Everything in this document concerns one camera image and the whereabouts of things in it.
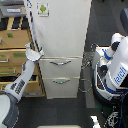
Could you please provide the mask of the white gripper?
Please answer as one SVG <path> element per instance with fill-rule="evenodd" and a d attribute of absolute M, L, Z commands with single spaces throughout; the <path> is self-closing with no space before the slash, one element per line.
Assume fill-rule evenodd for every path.
<path fill-rule="evenodd" d="M 35 62 L 35 61 L 38 61 L 42 56 L 44 56 L 43 49 L 40 49 L 38 53 L 36 51 L 33 51 L 32 44 L 28 43 L 28 49 L 26 50 L 26 57 L 28 60 Z"/>

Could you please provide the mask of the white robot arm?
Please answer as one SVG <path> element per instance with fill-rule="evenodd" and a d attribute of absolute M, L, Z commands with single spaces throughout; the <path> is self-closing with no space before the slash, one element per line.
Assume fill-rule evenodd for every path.
<path fill-rule="evenodd" d="M 39 52 L 26 45 L 27 61 L 22 65 L 21 75 L 12 83 L 6 85 L 4 94 L 0 95 L 0 128 L 14 128 L 18 120 L 19 110 L 17 103 L 21 100 L 23 92 L 32 77 L 35 63 L 44 55 L 43 49 Z"/>

